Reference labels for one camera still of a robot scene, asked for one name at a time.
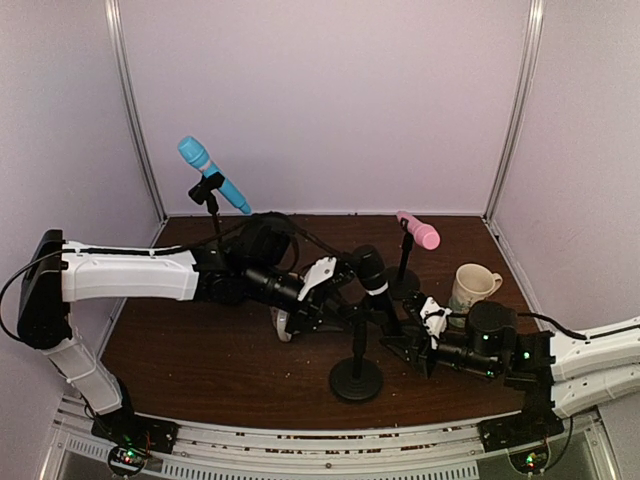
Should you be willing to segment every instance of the wooden table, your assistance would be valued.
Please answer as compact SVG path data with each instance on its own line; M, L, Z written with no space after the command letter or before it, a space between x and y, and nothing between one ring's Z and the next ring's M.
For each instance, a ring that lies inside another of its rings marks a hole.
M400 257L402 231L390 216L296 216L305 229L351 251L375 245L388 265ZM493 239L479 218L423 218L440 232L432 252L415 248L410 268L421 290L444 304L453 275L466 262L504 277L493 299L518 311L527 305ZM236 221L223 218L225 228ZM159 246L189 243L212 234L208 217L172 218ZM321 256L301 243L300 265ZM534 331L523 321L521 330ZM128 386L139 412L197 422L259 428L347 429L410 426L463 420L518 410L522 394L470 374L440 367L426 380L378 343L369 327L367 358L384 375L379 397L363 405L337 400L329 390L333 365L351 355L346 334L276 338L268 307L240 307L163 299L130 299L103 360Z

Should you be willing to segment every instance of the black cable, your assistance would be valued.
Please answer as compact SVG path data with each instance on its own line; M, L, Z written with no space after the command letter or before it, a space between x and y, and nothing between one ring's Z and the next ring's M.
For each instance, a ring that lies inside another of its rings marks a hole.
M640 325L630 325L624 328L618 328L617 330L610 330L608 332L598 333L591 337L591 339L608 337L609 335L615 335L616 333L628 332L629 330L634 330L636 328L640 328Z
M204 240L199 240L195 243L191 243L187 245L178 245L175 247L167 247L167 248L159 248L159 249L142 249L142 250L126 250L126 249L107 248L107 247L90 247L90 248L81 249L80 253L88 253L90 255L95 253L101 253L103 255L132 255L132 256L150 257L152 256L151 252L153 251L154 257L174 255L176 253L182 253L188 250L192 250L194 248L201 247L202 245L206 245L207 243L210 243L222 237L225 237L230 233L233 233L236 230L239 230L240 228L248 225L249 223L256 221L258 218L259 217L251 217L246 220L240 221L235 225L233 225L232 227L229 227L220 233L216 233L215 235L205 238Z
M440 310L436 310L435 312L431 312L431 313L427 313L427 315L425 315L425 317L423 318L423 320L426 320L427 318L431 318L431 317L441 317L445 314L445 310L444 308L441 308ZM453 317L453 318L467 318L467 315L464 313L455 313L455 312L451 312L449 315L447 315L447 317Z
M22 275L24 272L26 272L30 268L33 268L36 265L40 264L40 262L43 262L44 260L46 260L48 258L55 257L56 255L61 255L63 253L69 253L69 252L72 252L72 251L73 250L57 250L55 252L48 253L47 255L44 255L44 256L42 256L40 258L36 258L32 262L29 262L28 264L26 264L24 267L22 267L16 273L11 275L9 280L7 280L7 282L4 284L4 286L2 287L2 290L0 290L0 328L2 328L2 331L4 331L4 333L6 333L9 338L11 338L12 340L15 340L16 342L24 343L20 337L18 337L17 335L15 335L15 334L13 334L13 333L11 333L9 331L7 326L4 324L4 320L2 319L2 299L4 298L4 295L7 292L7 290L9 289L9 287L11 286L11 284L13 284L13 282L15 282L16 279L18 277L20 277L20 275Z
M560 330L562 333L564 333L567 337L575 338L576 340L588 340L586 335L583 335L583 334L578 333L578 332L574 332L573 330L569 330L567 327L562 326L557 320L554 320L551 317L547 317L546 315L542 315L541 313L521 312L521 313L518 313L518 316L519 317L533 317L533 318L538 318L540 320L544 320L545 322L548 322L551 325L553 325L554 327L556 327L558 330Z
M330 253L334 257L337 257L337 258L340 258L340 259L344 258L345 255L344 255L343 252L340 252L337 249L333 248L328 243L323 242L315 234L313 234L311 232L308 232L307 230L302 228L300 225L295 223L293 220L291 220L289 217L287 217L287 220L291 224L293 229L296 231L296 233L298 233L302 238L305 238L306 240L309 240L311 243L315 244L317 247L320 247L325 252Z
M316 262L315 262L315 261L313 261L313 262L311 262L311 263L307 263L306 265L304 265L304 266L300 269L300 271L298 272L298 275L300 275L300 277L304 277L304 276L306 275L306 273L309 271L309 269L310 269L311 267L313 267L313 265L314 265L315 263L316 263Z
M553 464L549 465L548 467L544 467L543 472L545 473L548 472L553 467L555 467L558 463L560 463L560 460L562 460L562 457L564 457L564 454L567 453L572 435L573 435L573 417L569 417L569 435L567 435L567 441L564 444L564 447L562 448L562 451L560 452L560 454L556 457L555 462L553 462Z
M113 443L115 443L118 447L122 447L122 445L120 445L115 438L113 438L113 436L111 435L111 432L109 431L109 429L107 428L107 426L102 422L101 419L98 418L98 415L96 414L96 412L93 410L93 408L91 408L91 405L89 405L89 401L85 398L84 395L82 395L83 400L85 401L85 405L84 405L84 414L90 419L93 420L94 422L96 422L96 425L98 425L98 428L102 431L102 433Z
M285 269L284 273L286 274L293 272L300 261L300 244L296 237L291 237L291 247L293 248L293 261L291 265Z

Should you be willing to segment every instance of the mug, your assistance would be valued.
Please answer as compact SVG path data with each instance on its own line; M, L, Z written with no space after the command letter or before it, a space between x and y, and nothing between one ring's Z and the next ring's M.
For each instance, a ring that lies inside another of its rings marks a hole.
M456 313L468 313L474 303L493 295L502 285L499 273L492 273L476 263L466 263L456 271L449 308ZM454 327L464 327L464 318L451 318Z

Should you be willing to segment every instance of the microphone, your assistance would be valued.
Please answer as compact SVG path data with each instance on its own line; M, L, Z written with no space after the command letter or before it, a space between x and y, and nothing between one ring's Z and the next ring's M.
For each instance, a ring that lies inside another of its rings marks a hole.
M374 310L384 312L388 321L383 325L385 335L400 335L401 326L396 309L391 301L389 283L385 275L384 261L373 245L362 245L353 251L358 259L356 276L367 291Z
M407 230L413 235L415 242L425 250L435 250L440 245L440 235L428 223L422 223L416 217L404 211L398 212L396 218L400 224L402 224L403 220L407 222Z
M209 157L207 150L195 138L184 137L178 144L178 151L189 165L199 170L205 177L209 178L216 173L223 175L216 164L213 163L211 157ZM251 207L247 203L247 200L235 185L231 183L231 180L224 177L224 182L218 190L231 205L240 209L245 215L251 214Z

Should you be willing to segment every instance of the white wall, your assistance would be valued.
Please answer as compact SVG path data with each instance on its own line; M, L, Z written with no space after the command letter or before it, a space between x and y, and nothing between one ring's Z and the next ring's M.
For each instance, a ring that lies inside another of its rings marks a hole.
M640 315L640 3L547 2L497 223L542 311L573 328ZM637 479L640 396L601 408Z
M0 278L49 228L148 244L151 202L133 152L101 0L0 4ZM18 289L3 304L15 330ZM113 301L78 305L95 344ZM33 479L62 385L44 357L0 334L0 477Z
M169 213L204 211L176 150L188 134L257 210L484 210L528 1L135 0L121 11Z

